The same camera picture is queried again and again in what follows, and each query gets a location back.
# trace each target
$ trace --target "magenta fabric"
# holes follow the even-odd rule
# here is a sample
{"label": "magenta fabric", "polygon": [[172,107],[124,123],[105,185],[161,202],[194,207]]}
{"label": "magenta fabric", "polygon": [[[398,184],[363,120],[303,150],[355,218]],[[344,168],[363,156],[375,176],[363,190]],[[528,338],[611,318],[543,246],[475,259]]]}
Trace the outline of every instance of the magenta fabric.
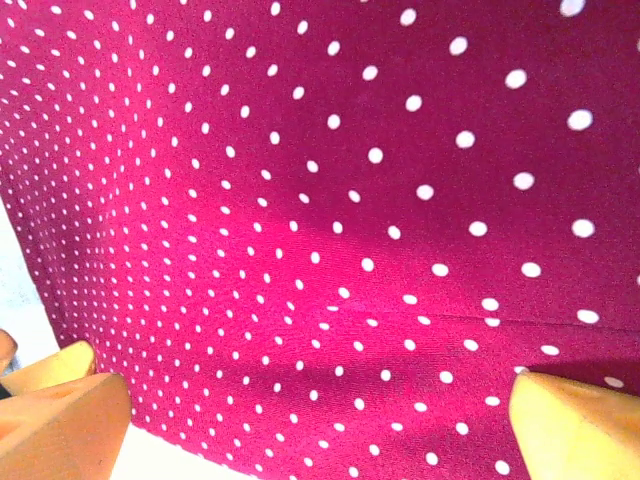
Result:
{"label": "magenta fabric", "polygon": [[136,425],[521,479],[517,372],[640,393],[638,2],[5,0],[0,39],[0,193]]}

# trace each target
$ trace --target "white polka dot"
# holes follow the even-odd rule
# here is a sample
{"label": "white polka dot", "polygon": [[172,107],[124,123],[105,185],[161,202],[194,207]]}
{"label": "white polka dot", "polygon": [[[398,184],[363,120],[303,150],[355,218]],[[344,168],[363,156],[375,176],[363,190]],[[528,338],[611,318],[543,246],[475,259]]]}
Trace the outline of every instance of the white polka dot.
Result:
{"label": "white polka dot", "polygon": [[498,460],[496,462],[496,472],[498,472],[500,475],[509,475],[510,471],[511,468],[509,467],[509,464],[504,460]]}
{"label": "white polka dot", "polygon": [[309,170],[311,173],[318,173],[319,169],[320,168],[318,167],[318,164],[316,162],[314,162],[313,160],[307,161],[307,170]]}
{"label": "white polka dot", "polygon": [[466,435],[469,433],[469,426],[466,423],[458,422],[456,423],[456,432],[460,435]]}
{"label": "white polka dot", "polygon": [[463,130],[456,135],[456,145],[458,148],[471,148],[476,143],[476,136],[469,130]]}
{"label": "white polka dot", "polygon": [[540,265],[533,262],[523,263],[521,270],[522,270],[522,274],[525,277],[529,277],[529,278],[539,277],[540,274],[542,273],[542,269],[540,268]]}
{"label": "white polka dot", "polygon": [[615,377],[604,377],[604,381],[607,385],[613,388],[622,388],[624,387],[624,382]]}
{"label": "white polka dot", "polygon": [[449,53],[454,56],[462,55],[468,46],[469,42],[466,37],[456,37],[449,44]]}
{"label": "white polka dot", "polygon": [[430,200],[433,197],[434,194],[434,190],[433,187],[431,185],[420,185],[417,189],[416,189],[416,195],[418,196],[418,198],[420,200]]}
{"label": "white polka dot", "polygon": [[531,187],[533,187],[535,180],[535,177],[529,172],[520,172],[515,177],[513,177],[513,185],[518,190],[529,190]]}
{"label": "white polka dot", "polygon": [[338,42],[337,40],[334,40],[333,42],[331,42],[327,47],[327,53],[332,57],[334,55],[337,55],[339,51],[340,51],[340,42]]}
{"label": "white polka dot", "polygon": [[497,407],[500,405],[500,399],[498,397],[490,396],[484,399],[484,403],[490,407]]}
{"label": "white polka dot", "polygon": [[383,157],[383,153],[382,150],[380,150],[378,147],[373,147],[372,149],[369,150],[369,161],[373,164],[378,164],[382,161],[382,157]]}
{"label": "white polka dot", "polygon": [[329,115],[329,118],[327,119],[327,126],[331,130],[335,130],[336,128],[338,128],[340,126],[340,117],[335,113],[332,115]]}
{"label": "white polka dot", "polygon": [[467,350],[471,350],[472,352],[478,350],[478,342],[476,342],[475,340],[467,339],[462,343],[464,345],[464,348],[466,348]]}
{"label": "white polka dot", "polygon": [[355,190],[349,190],[348,195],[349,195],[349,200],[351,200],[353,203],[360,203],[360,200],[362,200],[362,197],[360,197],[360,194]]}
{"label": "white polka dot", "polygon": [[577,316],[578,320],[584,323],[596,323],[600,320],[600,315],[593,310],[578,310]]}
{"label": "white polka dot", "polygon": [[436,263],[431,267],[431,271],[436,277],[446,277],[449,274],[449,267],[443,263]]}
{"label": "white polka dot", "polygon": [[495,298],[483,298],[482,299],[482,308],[485,310],[489,310],[490,312],[495,312],[500,307],[500,304]]}
{"label": "white polka dot", "polygon": [[567,118],[567,125],[571,130],[582,131],[593,123],[593,114],[589,110],[575,110]]}
{"label": "white polka dot", "polygon": [[588,238],[595,233],[596,226],[591,220],[580,218],[573,222],[573,224],[571,225],[571,230],[576,237]]}
{"label": "white polka dot", "polygon": [[416,112],[422,106],[422,97],[420,95],[411,95],[405,102],[405,108],[410,112]]}
{"label": "white polka dot", "polygon": [[304,87],[298,86],[293,89],[293,99],[300,100],[304,96]]}
{"label": "white polka dot", "polygon": [[400,25],[408,27],[416,21],[418,13],[413,8],[407,8],[402,15],[400,15]]}
{"label": "white polka dot", "polygon": [[368,65],[362,71],[362,78],[364,80],[366,80],[367,82],[370,82],[371,80],[373,80],[377,76],[378,76],[378,67],[376,67],[375,65]]}
{"label": "white polka dot", "polygon": [[565,17],[573,17],[582,11],[585,2],[586,0],[562,0],[560,13]]}
{"label": "white polka dot", "polygon": [[305,33],[307,33],[307,30],[309,30],[309,22],[307,22],[306,20],[302,20],[298,24],[298,35],[304,35]]}
{"label": "white polka dot", "polygon": [[560,349],[558,347],[554,347],[553,345],[543,345],[540,347],[540,350],[542,350],[542,353],[551,356],[555,356],[560,353]]}
{"label": "white polka dot", "polygon": [[469,225],[469,233],[474,237],[482,237],[483,235],[486,235],[488,230],[489,228],[484,222],[475,221]]}
{"label": "white polka dot", "polygon": [[440,372],[440,381],[442,383],[453,383],[453,374],[451,372],[442,371]]}
{"label": "white polka dot", "polygon": [[427,463],[429,465],[437,465],[438,464],[438,456],[433,452],[427,453],[426,459],[427,459]]}
{"label": "white polka dot", "polygon": [[365,272],[372,272],[373,271],[373,260],[371,260],[370,258],[363,258],[362,259],[362,269]]}
{"label": "white polka dot", "polygon": [[512,90],[522,87],[525,83],[527,83],[527,72],[521,68],[511,70],[504,79],[504,84]]}
{"label": "white polka dot", "polygon": [[391,238],[393,238],[394,240],[398,240],[400,238],[400,229],[398,227],[396,227],[395,225],[391,225],[388,229],[387,229],[387,233],[389,234],[389,236]]}

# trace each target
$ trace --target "cloth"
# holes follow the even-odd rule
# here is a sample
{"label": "cloth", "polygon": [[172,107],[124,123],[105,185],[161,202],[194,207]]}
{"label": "cloth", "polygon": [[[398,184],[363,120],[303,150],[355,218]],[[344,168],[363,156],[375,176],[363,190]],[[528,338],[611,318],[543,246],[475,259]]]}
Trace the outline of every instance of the cloth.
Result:
{"label": "cloth", "polygon": [[639,393],[639,3],[0,25],[3,200],[136,425],[265,479],[526,478],[517,372]]}

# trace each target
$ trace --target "white surface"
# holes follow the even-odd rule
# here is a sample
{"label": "white surface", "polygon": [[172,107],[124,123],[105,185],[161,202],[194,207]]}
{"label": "white surface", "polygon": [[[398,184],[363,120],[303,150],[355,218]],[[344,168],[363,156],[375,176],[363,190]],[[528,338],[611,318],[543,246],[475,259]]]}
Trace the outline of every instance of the white surface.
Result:
{"label": "white surface", "polygon": [[[0,202],[0,328],[18,342],[14,367],[24,367],[59,351],[18,240]],[[129,426],[112,480],[242,480],[252,477],[185,452]]]}
{"label": "white surface", "polygon": [[255,477],[249,477],[208,462],[130,425],[111,480],[142,478],[154,480],[175,480],[178,478],[246,480]]}

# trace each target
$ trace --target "polka dot fabric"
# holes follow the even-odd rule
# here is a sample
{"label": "polka dot fabric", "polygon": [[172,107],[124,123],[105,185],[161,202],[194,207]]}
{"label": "polka dot fabric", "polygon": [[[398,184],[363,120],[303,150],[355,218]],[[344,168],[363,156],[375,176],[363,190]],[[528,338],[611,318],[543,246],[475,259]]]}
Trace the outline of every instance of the polka dot fabric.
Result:
{"label": "polka dot fabric", "polygon": [[516,373],[640,393],[640,5],[5,0],[61,345],[265,479],[526,478]]}

